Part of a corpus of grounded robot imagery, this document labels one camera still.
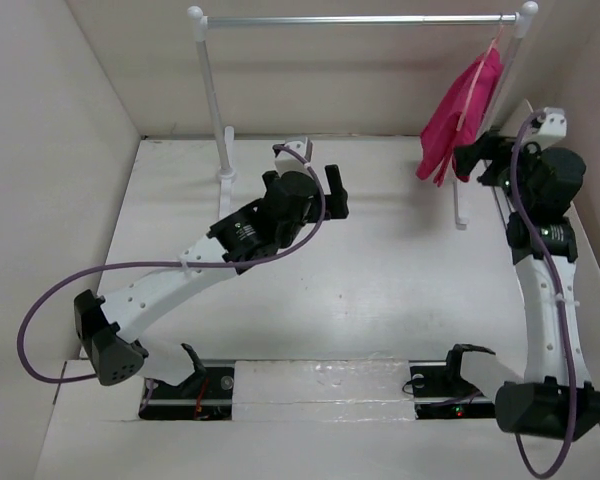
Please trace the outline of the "pink trousers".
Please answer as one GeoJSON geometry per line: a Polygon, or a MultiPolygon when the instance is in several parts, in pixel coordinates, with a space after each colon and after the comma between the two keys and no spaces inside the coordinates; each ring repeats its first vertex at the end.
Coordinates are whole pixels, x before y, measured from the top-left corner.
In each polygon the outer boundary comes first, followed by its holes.
{"type": "Polygon", "coordinates": [[[433,177],[440,187],[452,168],[459,181],[469,181],[469,176],[460,174],[454,149],[475,141],[502,71],[498,47],[492,44],[452,83],[420,133],[418,179],[433,177]]]}

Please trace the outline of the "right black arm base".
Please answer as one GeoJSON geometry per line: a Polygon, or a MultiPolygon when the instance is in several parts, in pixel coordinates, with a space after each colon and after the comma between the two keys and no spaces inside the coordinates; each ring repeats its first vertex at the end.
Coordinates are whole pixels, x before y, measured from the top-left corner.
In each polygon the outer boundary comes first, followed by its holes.
{"type": "Polygon", "coordinates": [[[455,344],[444,360],[410,360],[410,378],[402,392],[414,401],[417,420],[494,419],[495,407],[461,373],[465,353],[494,355],[489,348],[455,344]]]}

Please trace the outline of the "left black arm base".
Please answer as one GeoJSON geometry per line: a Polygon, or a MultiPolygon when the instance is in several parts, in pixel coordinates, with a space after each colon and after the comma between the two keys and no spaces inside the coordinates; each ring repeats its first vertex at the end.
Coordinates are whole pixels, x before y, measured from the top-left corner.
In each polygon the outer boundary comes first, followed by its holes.
{"type": "Polygon", "coordinates": [[[228,421],[232,419],[235,386],[234,360],[205,363],[188,344],[193,375],[181,385],[149,380],[144,387],[138,416],[146,421],[228,421]]]}

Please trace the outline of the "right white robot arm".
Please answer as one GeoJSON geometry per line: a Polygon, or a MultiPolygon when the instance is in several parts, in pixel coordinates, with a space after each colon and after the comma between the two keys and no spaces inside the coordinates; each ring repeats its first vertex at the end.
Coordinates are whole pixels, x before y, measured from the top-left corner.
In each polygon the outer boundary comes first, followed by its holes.
{"type": "Polygon", "coordinates": [[[573,293],[578,248],[567,216],[586,166],[559,146],[566,129],[563,110],[544,108],[517,134],[489,131],[455,150],[464,173],[487,161],[479,183],[501,190],[511,205],[506,239],[523,297],[527,357],[518,376],[493,350],[457,344],[442,381],[456,394],[476,387],[493,401],[506,433],[577,441],[600,423],[600,391],[581,353],[573,293]]]}

